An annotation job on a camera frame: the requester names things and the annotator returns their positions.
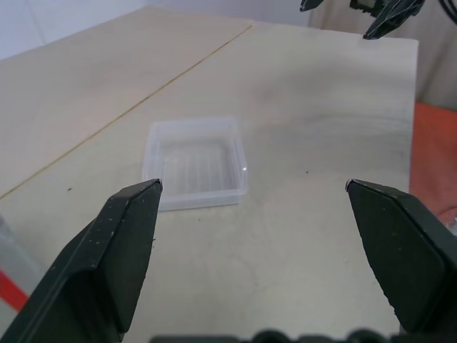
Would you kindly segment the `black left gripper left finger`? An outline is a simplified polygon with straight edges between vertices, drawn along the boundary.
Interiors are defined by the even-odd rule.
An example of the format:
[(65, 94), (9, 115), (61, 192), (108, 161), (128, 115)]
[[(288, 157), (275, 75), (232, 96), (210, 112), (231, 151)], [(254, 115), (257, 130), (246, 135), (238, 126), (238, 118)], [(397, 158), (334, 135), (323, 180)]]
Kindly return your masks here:
[(121, 342), (146, 278), (163, 186), (108, 198), (54, 260), (2, 342)]

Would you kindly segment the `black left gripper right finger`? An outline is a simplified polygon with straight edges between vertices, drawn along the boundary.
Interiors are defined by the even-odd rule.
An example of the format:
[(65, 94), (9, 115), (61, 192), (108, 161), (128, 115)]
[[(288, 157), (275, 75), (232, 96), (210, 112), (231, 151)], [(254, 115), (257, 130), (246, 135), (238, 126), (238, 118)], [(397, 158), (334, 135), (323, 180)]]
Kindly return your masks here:
[(456, 236), (415, 196), (350, 179), (368, 263), (402, 333), (394, 342), (456, 341)]

